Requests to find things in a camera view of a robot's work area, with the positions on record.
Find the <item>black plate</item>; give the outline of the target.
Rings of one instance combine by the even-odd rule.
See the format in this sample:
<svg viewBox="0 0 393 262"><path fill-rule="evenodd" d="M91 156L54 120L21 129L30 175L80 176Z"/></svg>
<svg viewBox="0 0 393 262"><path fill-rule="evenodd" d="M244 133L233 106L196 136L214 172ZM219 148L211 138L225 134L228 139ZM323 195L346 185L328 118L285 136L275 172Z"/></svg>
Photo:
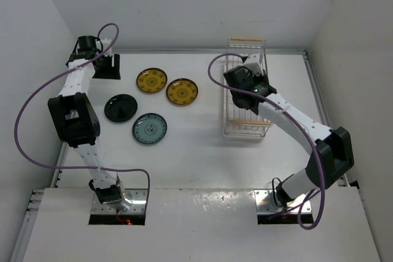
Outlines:
<svg viewBox="0 0 393 262"><path fill-rule="evenodd" d="M118 94L110 98L104 106L106 118L113 123L124 123L134 117L138 103L129 94Z"/></svg>

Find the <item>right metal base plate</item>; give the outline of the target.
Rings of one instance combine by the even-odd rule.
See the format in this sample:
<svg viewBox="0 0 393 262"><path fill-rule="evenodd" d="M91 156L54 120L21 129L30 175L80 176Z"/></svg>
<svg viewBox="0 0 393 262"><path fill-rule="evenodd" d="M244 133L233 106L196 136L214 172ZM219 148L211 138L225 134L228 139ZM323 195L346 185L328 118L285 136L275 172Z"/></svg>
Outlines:
<svg viewBox="0 0 393 262"><path fill-rule="evenodd" d="M274 202L272 189L255 189L254 197L259 215L278 214L281 212L296 214L299 212L300 204L305 200L306 194L288 202L285 207L282 207L279 201Z"/></svg>

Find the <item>metal base plate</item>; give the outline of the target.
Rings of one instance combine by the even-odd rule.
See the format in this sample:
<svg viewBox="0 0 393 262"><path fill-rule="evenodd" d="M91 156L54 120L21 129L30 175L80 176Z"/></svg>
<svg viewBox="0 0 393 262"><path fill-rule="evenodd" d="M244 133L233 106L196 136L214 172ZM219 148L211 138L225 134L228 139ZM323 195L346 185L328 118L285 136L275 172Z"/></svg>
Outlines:
<svg viewBox="0 0 393 262"><path fill-rule="evenodd" d="M272 189L255 189L254 197L259 215L278 214L281 212L296 214L299 212L300 204L305 200L306 194L288 202L285 207L282 207L279 201L274 202Z"/></svg>
<svg viewBox="0 0 393 262"><path fill-rule="evenodd" d="M93 195L90 213L95 215L115 215L116 211L119 210L119 213L123 215L143 215L146 211L146 199L146 189L139 190L126 188L125 204L122 205L101 204L96 195Z"/></svg>

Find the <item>yellow patterned plate right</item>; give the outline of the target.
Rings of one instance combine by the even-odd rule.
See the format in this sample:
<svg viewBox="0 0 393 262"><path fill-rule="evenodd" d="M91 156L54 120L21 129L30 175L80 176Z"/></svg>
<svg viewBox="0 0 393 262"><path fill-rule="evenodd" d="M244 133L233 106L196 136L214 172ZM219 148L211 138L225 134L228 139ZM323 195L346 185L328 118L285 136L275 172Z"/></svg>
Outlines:
<svg viewBox="0 0 393 262"><path fill-rule="evenodd" d="M175 79L166 87L166 98L175 106L187 106L198 97L197 84L187 78Z"/></svg>

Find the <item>yellow patterned plate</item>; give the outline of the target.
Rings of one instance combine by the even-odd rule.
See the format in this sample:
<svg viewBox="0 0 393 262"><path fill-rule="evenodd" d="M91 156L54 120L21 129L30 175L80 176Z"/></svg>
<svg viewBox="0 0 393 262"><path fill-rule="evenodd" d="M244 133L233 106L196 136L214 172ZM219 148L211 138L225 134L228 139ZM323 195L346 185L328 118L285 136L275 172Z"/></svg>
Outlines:
<svg viewBox="0 0 393 262"><path fill-rule="evenodd" d="M175 106L187 106L198 97L197 84L187 78L175 79L166 87L166 98Z"/></svg>
<svg viewBox="0 0 393 262"><path fill-rule="evenodd" d="M162 91L167 81L168 77L165 71L156 67L150 67L138 74L136 86L143 93L154 94Z"/></svg>

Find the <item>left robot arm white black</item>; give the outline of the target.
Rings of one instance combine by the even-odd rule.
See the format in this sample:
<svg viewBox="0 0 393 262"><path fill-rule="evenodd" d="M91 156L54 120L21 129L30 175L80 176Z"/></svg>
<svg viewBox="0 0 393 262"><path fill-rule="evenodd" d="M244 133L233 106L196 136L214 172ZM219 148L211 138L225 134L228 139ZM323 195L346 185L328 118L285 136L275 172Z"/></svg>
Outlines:
<svg viewBox="0 0 393 262"><path fill-rule="evenodd" d="M88 99L90 82L96 79L120 79L120 57L104 53L109 39L80 36L72 51L64 87L48 101L49 111L58 137L73 148L91 175L89 187L98 201L116 212L126 212L132 205L116 172L104 169L100 155L98 116Z"/></svg>

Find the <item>blue green patterned plate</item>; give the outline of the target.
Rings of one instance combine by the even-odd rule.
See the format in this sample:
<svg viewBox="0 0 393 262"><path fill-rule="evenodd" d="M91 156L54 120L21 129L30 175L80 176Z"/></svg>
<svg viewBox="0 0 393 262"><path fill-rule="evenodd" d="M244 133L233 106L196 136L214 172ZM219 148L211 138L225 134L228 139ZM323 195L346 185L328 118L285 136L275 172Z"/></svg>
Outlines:
<svg viewBox="0 0 393 262"><path fill-rule="evenodd" d="M168 124L159 114L146 113L136 119L132 127L132 135L142 145L154 145L166 135Z"/></svg>

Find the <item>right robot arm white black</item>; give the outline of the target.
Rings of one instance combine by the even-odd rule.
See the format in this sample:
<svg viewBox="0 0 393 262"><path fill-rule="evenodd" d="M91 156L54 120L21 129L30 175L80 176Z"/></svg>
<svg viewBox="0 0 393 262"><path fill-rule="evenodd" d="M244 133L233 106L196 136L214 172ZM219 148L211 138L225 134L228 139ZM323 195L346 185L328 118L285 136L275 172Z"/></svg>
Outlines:
<svg viewBox="0 0 393 262"><path fill-rule="evenodd" d="M330 188L353 167L351 137L346 129L332 129L309 118L284 99L267 77L252 74L244 66L224 72L224 79L237 107L272 121L309 154L306 167L277 186L279 207L311 190Z"/></svg>

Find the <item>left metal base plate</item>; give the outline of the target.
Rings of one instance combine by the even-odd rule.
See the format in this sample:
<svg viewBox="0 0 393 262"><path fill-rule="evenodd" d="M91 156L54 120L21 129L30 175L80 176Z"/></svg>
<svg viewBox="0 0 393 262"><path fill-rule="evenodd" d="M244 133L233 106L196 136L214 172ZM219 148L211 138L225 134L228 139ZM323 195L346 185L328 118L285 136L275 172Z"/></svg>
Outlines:
<svg viewBox="0 0 393 262"><path fill-rule="evenodd" d="M123 215L143 215L146 211L146 199L146 189L139 190L126 188L125 204L122 205L101 204L96 195L93 195L90 213L95 215L115 215L116 211L119 210L119 213Z"/></svg>

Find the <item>yellow patterned plate left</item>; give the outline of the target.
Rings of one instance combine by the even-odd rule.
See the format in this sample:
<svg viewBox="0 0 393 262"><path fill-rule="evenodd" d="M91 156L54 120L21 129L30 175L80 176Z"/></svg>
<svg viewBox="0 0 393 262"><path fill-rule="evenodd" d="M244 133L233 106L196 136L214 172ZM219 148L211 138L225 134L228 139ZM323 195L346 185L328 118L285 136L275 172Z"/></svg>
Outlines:
<svg viewBox="0 0 393 262"><path fill-rule="evenodd" d="M167 81L168 77L165 71L156 67L150 67L138 74L136 86L143 93L154 94L162 91Z"/></svg>

